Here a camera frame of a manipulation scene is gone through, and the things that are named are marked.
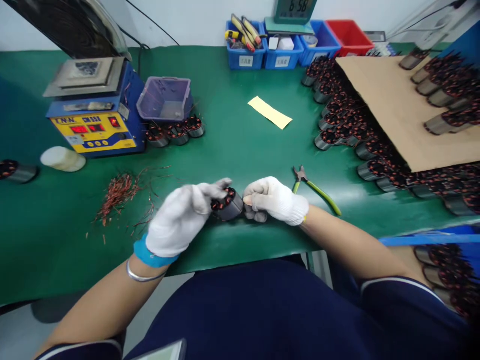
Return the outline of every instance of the pliers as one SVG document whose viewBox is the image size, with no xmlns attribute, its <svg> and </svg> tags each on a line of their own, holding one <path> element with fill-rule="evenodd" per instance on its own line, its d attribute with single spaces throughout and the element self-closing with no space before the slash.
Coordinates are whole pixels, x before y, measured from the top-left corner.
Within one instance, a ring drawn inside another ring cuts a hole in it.
<svg viewBox="0 0 480 360">
<path fill-rule="evenodd" d="M 296 194 L 297 191 L 299 190 L 299 186 L 300 186 L 300 182 L 302 180 L 305 180 L 306 183 L 308 185 L 310 185 L 310 187 L 315 190 L 317 193 L 320 194 L 320 196 L 322 196 L 329 204 L 330 206 L 333 208 L 333 210 L 335 211 L 335 214 L 337 214 L 338 216 L 342 216 L 342 212 L 340 211 L 340 208 L 337 206 L 337 204 L 335 203 L 335 201 L 332 200 L 332 198 L 330 196 L 328 196 L 324 191 L 322 191 L 318 186 L 316 186 L 313 182 L 311 182 L 309 180 L 309 178 L 307 177 L 307 174 L 305 174 L 305 168 L 304 166 L 300 166 L 300 171 L 297 171 L 297 169 L 295 169 L 295 166 L 293 167 L 293 171 L 295 172 L 296 174 L 296 183 L 295 183 L 295 186 L 293 187 L 293 193 Z"/>
</svg>

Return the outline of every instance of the red digital display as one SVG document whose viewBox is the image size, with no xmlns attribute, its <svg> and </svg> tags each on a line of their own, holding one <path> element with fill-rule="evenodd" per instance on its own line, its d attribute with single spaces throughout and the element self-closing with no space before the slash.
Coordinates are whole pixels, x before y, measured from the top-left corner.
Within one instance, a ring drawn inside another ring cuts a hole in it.
<svg viewBox="0 0 480 360">
<path fill-rule="evenodd" d="M 114 128 L 119 128 L 119 127 L 120 127 L 119 121 L 117 120 L 116 117 L 109 117 L 108 120 L 110 120 L 110 124 L 111 124 Z"/>
<path fill-rule="evenodd" d="M 85 126 L 72 126 L 70 129 L 74 134 L 85 134 L 89 132 Z"/>
<path fill-rule="evenodd" d="M 101 132 L 101 131 L 105 131 L 105 128 L 103 127 L 103 125 L 101 124 L 98 124 L 98 125 L 89 125 L 88 128 L 90 129 L 90 131 L 92 133 L 98 133 L 98 132 Z"/>
</svg>

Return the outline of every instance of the yellow paper strip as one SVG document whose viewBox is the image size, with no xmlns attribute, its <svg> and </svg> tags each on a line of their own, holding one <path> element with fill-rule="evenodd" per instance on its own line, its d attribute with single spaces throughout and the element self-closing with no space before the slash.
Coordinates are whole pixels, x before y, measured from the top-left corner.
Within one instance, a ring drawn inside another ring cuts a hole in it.
<svg viewBox="0 0 480 360">
<path fill-rule="evenodd" d="M 248 105 L 257 110 L 260 114 L 262 114 L 282 130 L 285 129 L 285 127 L 292 121 L 292 118 L 275 110 L 258 96 L 250 100 Z"/>
</svg>

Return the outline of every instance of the white work glove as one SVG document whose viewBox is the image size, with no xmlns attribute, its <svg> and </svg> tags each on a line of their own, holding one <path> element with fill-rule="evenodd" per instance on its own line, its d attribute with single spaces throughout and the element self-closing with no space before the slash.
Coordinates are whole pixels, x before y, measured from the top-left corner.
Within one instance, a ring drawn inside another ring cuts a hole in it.
<svg viewBox="0 0 480 360">
<path fill-rule="evenodd" d="M 150 223 L 147 249 L 160 258 L 184 252 L 212 213 L 212 199 L 224 199 L 231 183 L 224 178 L 215 184 L 185 185 L 172 192 Z"/>
<path fill-rule="evenodd" d="M 267 213 L 269 213 L 288 225 L 298 226 L 304 222 L 310 208 L 306 198 L 294 194 L 292 190 L 271 176 L 248 185 L 243 193 L 243 200 L 246 218 L 255 219 L 259 223 L 267 221 Z"/>
</svg>

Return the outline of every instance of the green workbench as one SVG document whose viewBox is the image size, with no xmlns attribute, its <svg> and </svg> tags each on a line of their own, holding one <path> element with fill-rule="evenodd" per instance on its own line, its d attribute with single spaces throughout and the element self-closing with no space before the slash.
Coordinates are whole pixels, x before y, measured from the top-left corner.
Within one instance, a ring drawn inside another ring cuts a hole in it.
<svg viewBox="0 0 480 360">
<path fill-rule="evenodd" d="M 39 165 L 46 149 L 68 147 L 45 118 L 50 100 L 42 98 L 66 59 L 59 51 L 0 53 L 1 158 Z M 419 200 L 407 191 L 384 193 L 361 180 L 356 168 L 362 161 L 347 146 L 319 151 L 313 140 L 322 107 L 314 102 L 312 90 L 301 85 L 304 71 L 230 71 L 223 47 L 146 51 L 144 80 L 148 76 L 191 79 L 205 136 L 181 147 L 150 147 L 142 154 L 91 159 L 74 173 L 43 166 L 39 177 L 25 185 L 2 181 L 0 304 L 87 289 L 132 254 L 139 237 L 131 236 L 132 226 L 150 207 L 148 191 L 140 192 L 120 218 L 112 216 L 107 227 L 92 223 L 105 189 L 119 171 L 139 173 L 145 167 L 171 165 L 154 173 L 171 177 L 153 177 L 155 192 L 165 198 L 183 183 L 223 177 L 232 178 L 240 192 L 267 176 L 293 187 L 292 167 L 304 165 L 310 180 L 336 201 L 343 219 L 376 237 L 440 229 L 465 220 L 446 211 L 440 200 Z M 247 105 L 256 96 L 293 121 L 280 130 Z M 306 184 L 298 193 L 329 210 Z M 161 200 L 155 200 L 159 206 Z M 245 218 L 232 223 L 212 220 L 169 274 L 314 250 L 318 247 L 298 228 L 274 219 L 266 224 Z"/>
</svg>

